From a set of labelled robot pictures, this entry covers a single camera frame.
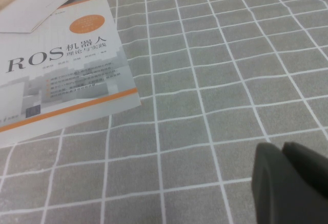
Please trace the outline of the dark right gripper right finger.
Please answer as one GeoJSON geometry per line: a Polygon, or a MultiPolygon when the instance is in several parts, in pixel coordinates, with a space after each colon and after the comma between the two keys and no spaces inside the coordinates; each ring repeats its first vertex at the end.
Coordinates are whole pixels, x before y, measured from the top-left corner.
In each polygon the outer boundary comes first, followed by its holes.
{"type": "Polygon", "coordinates": [[[282,153],[303,180],[327,196],[327,158],[296,142],[285,142],[282,153]]]}

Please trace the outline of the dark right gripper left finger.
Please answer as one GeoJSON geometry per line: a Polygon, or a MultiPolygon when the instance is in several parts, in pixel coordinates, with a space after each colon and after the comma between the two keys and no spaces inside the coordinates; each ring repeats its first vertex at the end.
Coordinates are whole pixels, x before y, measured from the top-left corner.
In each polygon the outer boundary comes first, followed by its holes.
{"type": "Polygon", "coordinates": [[[252,193],[257,223],[327,223],[327,196],[308,185],[273,144],[256,147],[252,193]]]}

